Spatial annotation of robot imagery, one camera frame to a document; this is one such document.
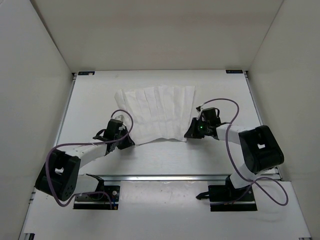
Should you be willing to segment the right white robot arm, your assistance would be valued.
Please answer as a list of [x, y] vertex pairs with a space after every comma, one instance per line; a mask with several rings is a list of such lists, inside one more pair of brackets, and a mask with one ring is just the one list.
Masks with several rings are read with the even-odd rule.
[[221, 122], [220, 110], [215, 107], [198, 107], [197, 111], [199, 115], [192, 119], [185, 138], [208, 136], [241, 147], [244, 163], [225, 180], [224, 195], [229, 200], [236, 200], [261, 174], [284, 162], [284, 154], [268, 126], [248, 128]]

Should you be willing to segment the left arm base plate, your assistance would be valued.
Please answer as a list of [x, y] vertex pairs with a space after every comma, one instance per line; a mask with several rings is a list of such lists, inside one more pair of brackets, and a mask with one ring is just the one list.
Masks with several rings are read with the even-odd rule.
[[73, 203], [74, 210], [112, 210], [119, 209], [121, 186], [119, 182], [99, 183], [96, 191], [103, 191], [108, 194], [109, 198], [103, 193], [77, 196]]

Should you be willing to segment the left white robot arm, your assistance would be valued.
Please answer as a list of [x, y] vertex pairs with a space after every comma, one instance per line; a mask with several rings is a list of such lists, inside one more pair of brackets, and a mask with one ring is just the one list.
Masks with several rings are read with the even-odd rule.
[[134, 145], [123, 121], [111, 119], [107, 127], [98, 131], [88, 145], [80, 145], [69, 151], [54, 149], [36, 179], [35, 188], [52, 196], [51, 183], [57, 199], [65, 202], [80, 185], [77, 182], [81, 167], [115, 149], [123, 150]]

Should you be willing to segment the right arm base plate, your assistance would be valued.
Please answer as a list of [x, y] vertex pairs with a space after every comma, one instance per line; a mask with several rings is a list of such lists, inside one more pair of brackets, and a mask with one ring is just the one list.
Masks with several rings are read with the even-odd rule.
[[256, 212], [258, 210], [252, 187], [232, 191], [225, 185], [209, 185], [208, 191], [196, 196], [209, 199], [211, 212]]

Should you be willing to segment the white skirt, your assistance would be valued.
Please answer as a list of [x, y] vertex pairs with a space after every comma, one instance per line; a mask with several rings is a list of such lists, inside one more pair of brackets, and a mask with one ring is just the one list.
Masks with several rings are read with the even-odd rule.
[[133, 118], [129, 134], [136, 145], [158, 139], [185, 142], [195, 97], [195, 86], [162, 85], [125, 91], [118, 90], [119, 109]]

